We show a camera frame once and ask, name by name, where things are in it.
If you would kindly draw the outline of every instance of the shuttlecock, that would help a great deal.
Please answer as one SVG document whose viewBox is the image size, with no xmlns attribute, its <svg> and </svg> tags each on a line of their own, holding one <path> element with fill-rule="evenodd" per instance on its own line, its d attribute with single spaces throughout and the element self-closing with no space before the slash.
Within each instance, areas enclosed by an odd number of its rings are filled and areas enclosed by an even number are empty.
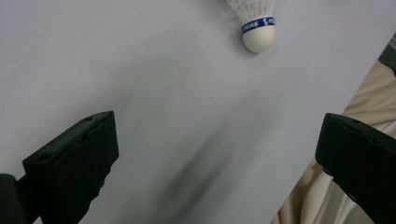
<svg viewBox="0 0 396 224">
<path fill-rule="evenodd" d="M 272 17 L 274 0 L 227 0 L 242 26 L 245 46 L 255 53 L 263 52 L 276 40 L 275 20 Z"/>
</svg>

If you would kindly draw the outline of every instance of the blue band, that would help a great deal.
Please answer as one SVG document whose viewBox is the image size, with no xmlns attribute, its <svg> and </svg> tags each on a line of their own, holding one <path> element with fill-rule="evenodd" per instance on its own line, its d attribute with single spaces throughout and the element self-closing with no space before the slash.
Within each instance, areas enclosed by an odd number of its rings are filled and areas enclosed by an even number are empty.
<svg viewBox="0 0 396 224">
<path fill-rule="evenodd" d="M 256 28 L 270 25 L 275 25 L 274 17 L 265 17 L 255 21 L 250 21 L 242 26 L 242 34 L 245 34 L 246 32 L 249 32 Z"/>
</svg>

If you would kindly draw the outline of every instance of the gray surface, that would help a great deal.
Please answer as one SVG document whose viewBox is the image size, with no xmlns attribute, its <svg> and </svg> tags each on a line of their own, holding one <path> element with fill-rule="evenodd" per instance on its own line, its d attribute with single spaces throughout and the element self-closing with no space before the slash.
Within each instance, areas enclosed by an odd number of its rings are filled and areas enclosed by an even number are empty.
<svg viewBox="0 0 396 224">
<path fill-rule="evenodd" d="M 276 46 L 254 55 L 225 1 L 2 1 L 0 170 L 21 177 L 23 158 L 113 109 L 120 159 L 81 223 L 269 223 L 395 10 L 279 1 Z"/>
</svg>

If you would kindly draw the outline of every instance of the beige fabric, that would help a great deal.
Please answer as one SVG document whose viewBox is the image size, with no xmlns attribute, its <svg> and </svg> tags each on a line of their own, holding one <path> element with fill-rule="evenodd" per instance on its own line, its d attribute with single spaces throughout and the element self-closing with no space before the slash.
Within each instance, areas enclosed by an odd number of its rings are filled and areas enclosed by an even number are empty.
<svg viewBox="0 0 396 224">
<path fill-rule="evenodd" d="M 361 84 L 344 115 L 396 137 L 396 78 L 378 62 Z M 272 224 L 373 223 L 358 205 L 312 160 Z"/>
</svg>

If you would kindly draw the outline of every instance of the shuttlecock cork base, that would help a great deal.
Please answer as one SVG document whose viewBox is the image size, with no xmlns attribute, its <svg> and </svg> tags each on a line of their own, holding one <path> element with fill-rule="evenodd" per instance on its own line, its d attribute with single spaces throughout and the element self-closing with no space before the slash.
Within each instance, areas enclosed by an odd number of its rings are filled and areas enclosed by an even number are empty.
<svg viewBox="0 0 396 224">
<path fill-rule="evenodd" d="M 276 40 L 273 17 L 260 18 L 242 26 L 242 37 L 248 50 L 261 53 L 274 45 Z"/>
</svg>

